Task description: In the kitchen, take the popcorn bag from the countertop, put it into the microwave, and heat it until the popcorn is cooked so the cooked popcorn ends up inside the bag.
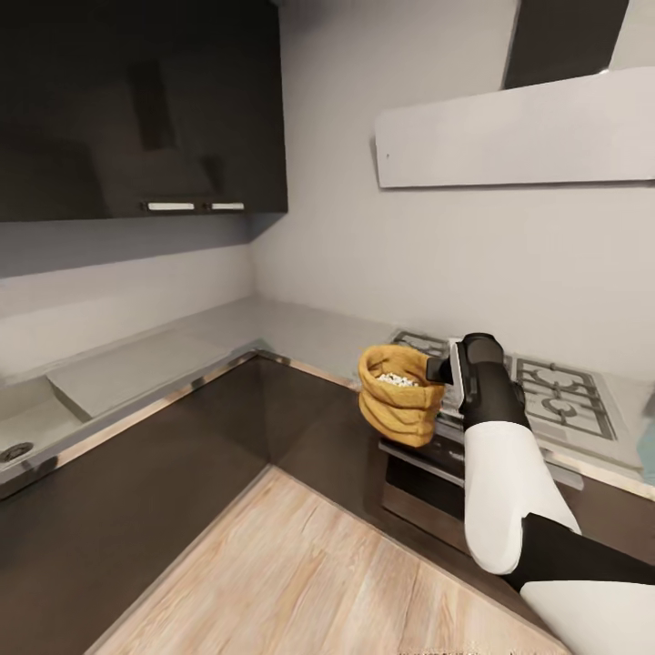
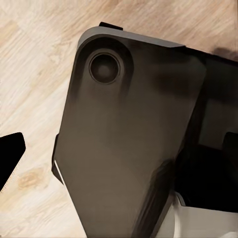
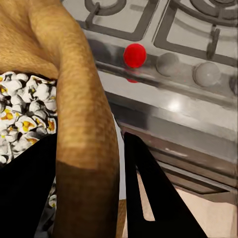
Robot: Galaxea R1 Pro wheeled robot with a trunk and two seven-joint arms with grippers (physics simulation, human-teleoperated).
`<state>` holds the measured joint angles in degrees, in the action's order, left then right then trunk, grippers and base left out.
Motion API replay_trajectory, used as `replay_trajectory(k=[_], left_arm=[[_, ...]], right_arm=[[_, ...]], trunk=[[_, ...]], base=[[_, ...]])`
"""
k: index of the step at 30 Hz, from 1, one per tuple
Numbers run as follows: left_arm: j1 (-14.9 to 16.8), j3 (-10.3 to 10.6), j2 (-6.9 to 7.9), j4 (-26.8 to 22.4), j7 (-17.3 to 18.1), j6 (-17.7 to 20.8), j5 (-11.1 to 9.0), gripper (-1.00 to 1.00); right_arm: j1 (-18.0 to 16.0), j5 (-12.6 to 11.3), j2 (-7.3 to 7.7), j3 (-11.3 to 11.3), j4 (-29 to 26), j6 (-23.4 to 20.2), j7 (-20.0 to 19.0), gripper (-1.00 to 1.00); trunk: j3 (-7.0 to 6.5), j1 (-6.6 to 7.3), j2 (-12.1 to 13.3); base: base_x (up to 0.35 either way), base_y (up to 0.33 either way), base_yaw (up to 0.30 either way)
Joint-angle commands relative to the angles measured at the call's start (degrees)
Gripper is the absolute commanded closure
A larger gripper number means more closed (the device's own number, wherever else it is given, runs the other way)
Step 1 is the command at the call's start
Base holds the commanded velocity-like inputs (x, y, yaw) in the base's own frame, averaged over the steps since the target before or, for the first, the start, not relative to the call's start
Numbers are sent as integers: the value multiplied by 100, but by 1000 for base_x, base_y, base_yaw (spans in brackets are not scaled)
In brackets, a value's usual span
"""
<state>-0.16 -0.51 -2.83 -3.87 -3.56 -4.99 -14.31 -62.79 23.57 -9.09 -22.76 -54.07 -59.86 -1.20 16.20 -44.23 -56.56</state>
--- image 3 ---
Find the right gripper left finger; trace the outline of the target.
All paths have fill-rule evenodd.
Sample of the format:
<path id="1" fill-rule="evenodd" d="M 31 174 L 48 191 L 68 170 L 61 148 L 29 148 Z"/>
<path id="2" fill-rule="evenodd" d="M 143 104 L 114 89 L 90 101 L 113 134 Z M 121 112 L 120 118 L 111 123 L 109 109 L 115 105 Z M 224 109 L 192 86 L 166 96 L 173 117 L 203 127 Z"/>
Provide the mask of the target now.
<path id="1" fill-rule="evenodd" d="M 34 238 L 55 181 L 57 135 L 0 168 L 0 238 Z"/>

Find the popcorn bag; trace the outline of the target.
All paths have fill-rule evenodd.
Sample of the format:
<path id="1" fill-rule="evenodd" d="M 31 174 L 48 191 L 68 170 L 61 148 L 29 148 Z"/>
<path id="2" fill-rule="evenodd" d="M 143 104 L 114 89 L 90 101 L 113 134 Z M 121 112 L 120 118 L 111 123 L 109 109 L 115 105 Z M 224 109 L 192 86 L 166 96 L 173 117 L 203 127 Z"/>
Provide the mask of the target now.
<path id="1" fill-rule="evenodd" d="M 124 136 L 86 36 L 59 0 L 0 0 L 0 75 L 56 81 L 55 221 L 50 238 L 122 238 Z"/>

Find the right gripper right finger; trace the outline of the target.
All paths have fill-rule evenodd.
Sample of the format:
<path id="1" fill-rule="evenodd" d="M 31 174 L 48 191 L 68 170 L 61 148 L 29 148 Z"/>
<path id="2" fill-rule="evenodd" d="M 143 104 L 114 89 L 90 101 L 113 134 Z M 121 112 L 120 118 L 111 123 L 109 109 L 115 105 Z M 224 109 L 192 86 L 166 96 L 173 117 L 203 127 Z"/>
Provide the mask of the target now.
<path id="1" fill-rule="evenodd" d="M 124 133 L 128 238 L 208 238 L 143 140 Z M 143 217 L 140 174 L 155 221 Z"/>

